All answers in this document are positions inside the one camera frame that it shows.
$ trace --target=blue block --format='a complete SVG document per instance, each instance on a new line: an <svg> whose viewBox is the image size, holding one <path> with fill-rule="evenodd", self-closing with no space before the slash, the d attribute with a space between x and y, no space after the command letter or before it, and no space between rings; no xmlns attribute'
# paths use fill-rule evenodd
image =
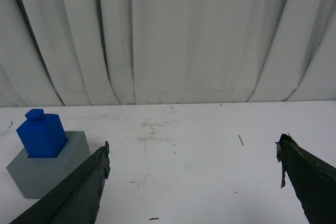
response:
<svg viewBox="0 0 336 224"><path fill-rule="evenodd" d="M29 157L56 158L68 140L59 116L32 109L25 117L16 132Z"/></svg>

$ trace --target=curtain fold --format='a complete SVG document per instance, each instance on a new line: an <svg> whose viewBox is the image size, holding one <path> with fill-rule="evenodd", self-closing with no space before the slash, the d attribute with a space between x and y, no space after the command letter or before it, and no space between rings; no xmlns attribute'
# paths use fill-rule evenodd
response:
<svg viewBox="0 0 336 224"><path fill-rule="evenodd" d="M244 102L283 0L133 0L136 101Z"/></svg>
<svg viewBox="0 0 336 224"><path fill-rule="evenodd" d="M321 0L287 0L250 102L286 101L299 86L311 60L310 38L317 29L314 24L320 3Z"/></svg>
<svg viewBox="0 0 336 224"><path fill-rule="evenodd" d="M0 0L0 106L61 106L16 0Z"/></svg>
<svg viewBox="0 0 336 224"><path fill-rule="evenodd" d="M336 99L335 4L0 0L0 106Z"/></svg>
<svg viewBox="0 0 336 224"><path fill-rule="evenodd" d="M100 0L107 64L121 104L135 104L132 0Z"/></svg>

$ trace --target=white table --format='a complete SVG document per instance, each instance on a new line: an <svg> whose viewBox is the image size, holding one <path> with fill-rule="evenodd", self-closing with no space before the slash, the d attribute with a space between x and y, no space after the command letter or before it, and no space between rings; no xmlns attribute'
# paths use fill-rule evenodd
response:
<svg viewBox="0 0 336 224"><path fill-rule="evenodd" d="M37 201L6 170L23 148L16 129L29 109L0 109L0 223ZM280 189L274 142L289 132L336 166L335 101L44 109L66 131L85 131L91 153L110 144L97 224L308 223L288 176Z"/></svg>

